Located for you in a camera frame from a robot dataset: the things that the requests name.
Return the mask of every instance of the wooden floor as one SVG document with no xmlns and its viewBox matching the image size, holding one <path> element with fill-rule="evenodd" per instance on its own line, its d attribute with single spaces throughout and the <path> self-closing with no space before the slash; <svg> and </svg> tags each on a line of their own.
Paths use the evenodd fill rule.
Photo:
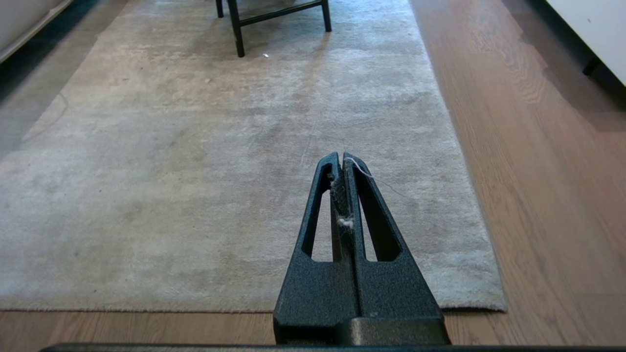
<svg viewBox="0 0 626 352">
<path fill-rule="evenodd" d="M 626 344 L 626 94 L 543 1 L 413 0 L 493 236 L 509 314 L 456 344 Z M 0 313 L 0 351 L 273 343 L 269 314 Z"/>
</svg>

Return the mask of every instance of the black chair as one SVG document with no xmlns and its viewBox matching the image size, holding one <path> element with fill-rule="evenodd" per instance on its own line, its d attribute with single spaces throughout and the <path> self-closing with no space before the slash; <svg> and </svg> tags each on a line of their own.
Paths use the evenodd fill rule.
<svg viewBox="0 0 626 352">
<path fill-rule="evenodd" d="M 241 27 L 247 26 L 248 24 L 253 24 L 253 23 L 265 21 L 266 19 L 272 19 L 272 18 L 276 18 L 279 16 L 284 16 L 286 14 L 314 8 L 316 6 L 322 6 L 322 14 L 324 14 L 324 25 L 326 26 L 326 31 L 327 32 L 332 31 L 331 12 L 328 7 L 328 0 L 315 0 L 310 3 L 293 6 L 291 8 L 274 11 L 272 13 L 261 14 L 259 16 L 247 18 L 244 20 L 239 19 L 239 10 L 237 9 L 237 0 L 227 0 L 227 1 L 228 1 L 228 9 L 230 10 L 230 20 L 233 24 L 233 32 L 235 33 L 235 44 L 237 45 L 237 55 L 239 55 L 240 58 L 243 58 L 245 56 L 244 41 L 241 36 Z M 215 0 L 215 2 L 217 3 L 217 17 L 219 18 L 224 17 L 222 0 Z"/>
</svg>

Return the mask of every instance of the rug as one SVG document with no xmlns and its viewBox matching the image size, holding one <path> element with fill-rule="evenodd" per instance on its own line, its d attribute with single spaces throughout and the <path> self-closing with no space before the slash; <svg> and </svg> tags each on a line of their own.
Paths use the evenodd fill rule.
<svg viewBox="0 0 626 352">
<path fill-rule="evenodd" d="M 348 151 L 397 190 L 379 184 L 439 304 L 506 309 L 407 0 L 331 16 L 245 27 L 238 58 L 214 2 L 130 1 L 0 161 L 0 308 L 271 311 L 316 163 Z"/>
</svg>

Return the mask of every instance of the sofa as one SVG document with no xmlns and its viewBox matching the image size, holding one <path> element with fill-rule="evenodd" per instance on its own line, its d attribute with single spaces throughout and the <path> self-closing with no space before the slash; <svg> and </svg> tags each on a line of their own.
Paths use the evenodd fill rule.
<svg viewBox="0 0 626 352">
<path fill-rule="evenodd" d="M 0 63 L 71 2 L 72 0 L 0 0 Z"/>
</svg>

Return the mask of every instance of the chair leg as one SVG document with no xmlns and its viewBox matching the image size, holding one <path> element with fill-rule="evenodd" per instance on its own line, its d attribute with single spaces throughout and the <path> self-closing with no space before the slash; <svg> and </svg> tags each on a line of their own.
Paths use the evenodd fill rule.
<svg viewBox="0 0 626 352">
<path fill-rule="evenodd" d="M 224 17 L 224 8 L 222 7 L 222 0 L 215 0 L 215 4 L 217 5 L 217 17 Z"/>
<path fill-rule="evenodd" d="M 322 13 L 324 13 L 324 26 L 326 26 L 326 31 L 331 32 L 331 9 L 328 6 L 328 0 L 322 0 Z"/>
<path fill-rule="evenodd" d="M 237 9 L 237 0 L 228 0 L 228 10 L 230 11 L 230 21 L 233 24 L 233 33 L 235 33 L 237 55 L 240 58 L 243 58 L 245 56 L 244 40 L 241 37 L 241 25 L 239 24 L 239 10 Z"/>
</svg>

